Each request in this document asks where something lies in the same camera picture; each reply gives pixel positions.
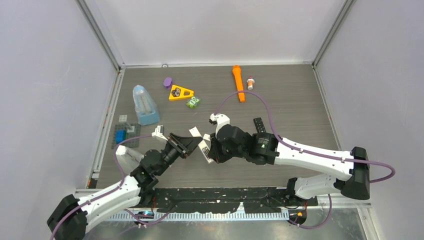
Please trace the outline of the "black remote control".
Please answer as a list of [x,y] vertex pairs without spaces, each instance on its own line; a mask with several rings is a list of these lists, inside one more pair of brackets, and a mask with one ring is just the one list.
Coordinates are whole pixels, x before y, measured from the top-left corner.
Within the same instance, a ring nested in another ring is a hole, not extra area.
[[264,122],[261,117],[257,117],[253,119],[254,126],[258,134],[266,133],[266,128]]

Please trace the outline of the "white rectangular thermometer device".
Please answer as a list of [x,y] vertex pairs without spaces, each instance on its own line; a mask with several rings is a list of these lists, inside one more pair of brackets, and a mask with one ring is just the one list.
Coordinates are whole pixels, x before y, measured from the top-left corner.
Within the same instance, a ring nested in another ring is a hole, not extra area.
[[194,127],[189,129],[189,132],[193,137],[200,137],[201,138],[201,142],[197,146],[198,146],[199,150],[201,151],[201,154],[203,155],[203,157],[206,159],[207,163],[208,164],[213,163],[214,160],[209,157],[210,147],[205,142],[205,140],[204,140],[203,136],[201,135],[200,131],[198,130],[198,128],[196,126],[194,126]]

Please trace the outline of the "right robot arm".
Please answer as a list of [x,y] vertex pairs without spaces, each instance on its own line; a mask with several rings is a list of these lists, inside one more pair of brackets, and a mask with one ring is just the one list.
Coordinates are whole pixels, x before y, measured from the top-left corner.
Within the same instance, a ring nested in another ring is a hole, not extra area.
[[271,133],[249,134],[226,124],[210,135],[208,156],[217,163],[242,158],[256,165],[288,165],[319,172],[313,177],[288,180],[285,198],[291,205],[318,195],[340,193],[354,200],[370,199],[370,171],[367,152],[333,151],[299,144]]

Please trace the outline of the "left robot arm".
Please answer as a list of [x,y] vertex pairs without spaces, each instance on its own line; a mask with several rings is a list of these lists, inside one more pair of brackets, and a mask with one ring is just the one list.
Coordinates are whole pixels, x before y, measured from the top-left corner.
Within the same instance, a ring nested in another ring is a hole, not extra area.
[[148,150],[138,166],[120,181],[95,193],[77,198],[65,196],[54,209],[46,224],[51,240],[82,240],[86,233],[112,215],[153,202],[153,188],[178,158],[185,159],[203,141],[200,136],[182,137],[170,133],[162,150]]

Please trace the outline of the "green owl toy block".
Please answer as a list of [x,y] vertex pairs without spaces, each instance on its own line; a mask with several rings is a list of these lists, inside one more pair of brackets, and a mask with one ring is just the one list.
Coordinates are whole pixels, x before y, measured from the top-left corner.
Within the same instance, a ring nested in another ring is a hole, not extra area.
[[187,100],[186,105],[191,108],[194,109],[196,108],[201,102],[201,99],[196,97],[196,96],[192,96],[190,99]]

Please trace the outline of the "blue transparent plastic container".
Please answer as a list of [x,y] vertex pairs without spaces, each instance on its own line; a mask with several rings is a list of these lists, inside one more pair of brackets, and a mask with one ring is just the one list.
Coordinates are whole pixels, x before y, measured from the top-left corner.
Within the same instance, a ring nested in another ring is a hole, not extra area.
[[143,86],[136,85],[132,95],[138,124],[146,126],[158,123],[160,121],[158,107],[148,91]]

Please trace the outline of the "yellow triangle shape toy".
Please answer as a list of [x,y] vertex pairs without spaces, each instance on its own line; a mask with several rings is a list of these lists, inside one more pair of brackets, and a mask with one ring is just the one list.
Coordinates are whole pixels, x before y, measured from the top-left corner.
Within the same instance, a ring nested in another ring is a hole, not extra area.
[[[171,94],[171,91],[175,88],[181,89],[181,93],[179,97],[173,97]],[[168,100],[169,101],[187,100],[193,97],[194,95],[195,95],[195,92],[193,90],[174,84],[172,88],[170,89]]]

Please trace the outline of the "grey lego baseplate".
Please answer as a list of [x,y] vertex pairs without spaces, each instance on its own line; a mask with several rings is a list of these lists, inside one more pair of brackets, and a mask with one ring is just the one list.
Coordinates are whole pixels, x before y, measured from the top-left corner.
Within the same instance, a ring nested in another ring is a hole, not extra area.
[[[134,137],[138,137],[140,136],[140,130],[141,130],[141,126],[138,123],[131,123],[131,129],[128,130],[127,126],[125,124],[116,124],[114,126],[114,128],[112,129],[112,140],[111,140],[111,148],[113,149],[117,144],[115,143],[115,133],[118,130],[126,130],[126,139],[131,139]],[[138,148],[139,147],[139,139],[133,139],[127,142],[123,143],[123,146],[128,147],[128,148]]]

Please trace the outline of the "purple cylinder toy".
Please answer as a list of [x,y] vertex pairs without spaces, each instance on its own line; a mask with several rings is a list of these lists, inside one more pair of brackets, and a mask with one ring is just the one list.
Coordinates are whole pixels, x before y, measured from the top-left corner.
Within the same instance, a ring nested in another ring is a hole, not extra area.
[[166,77],[163,81],[163,86],[169,90],[173,86],[173,79],[171,77]]

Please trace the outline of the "blue lego brick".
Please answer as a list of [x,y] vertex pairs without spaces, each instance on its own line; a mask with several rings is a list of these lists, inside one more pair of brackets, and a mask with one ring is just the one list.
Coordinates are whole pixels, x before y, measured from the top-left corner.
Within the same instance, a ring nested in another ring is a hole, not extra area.
[[123,142],[126,139],[127,136],[127,131],[126,130],[117,130],[115,133],[115,143],[119,144],[121,142]]

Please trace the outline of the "grey lego small plate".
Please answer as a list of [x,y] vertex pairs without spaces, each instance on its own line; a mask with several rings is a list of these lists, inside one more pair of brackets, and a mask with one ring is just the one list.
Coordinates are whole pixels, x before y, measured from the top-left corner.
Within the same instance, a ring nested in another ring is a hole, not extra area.
[[128,120],[127,115],[120,115],[118,121],[119,122],[126,122]]

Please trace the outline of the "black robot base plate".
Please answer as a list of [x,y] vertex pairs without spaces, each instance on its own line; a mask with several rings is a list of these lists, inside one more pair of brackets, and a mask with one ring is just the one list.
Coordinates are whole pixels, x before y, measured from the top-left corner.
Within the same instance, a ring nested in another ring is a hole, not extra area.
[[318,200],[290,196],[277,187],[156,188],[137,205],[156,208],[160,213],[234,213],[239,207],[247,214],[277,213],[281,208],[295,210],[315,207]]

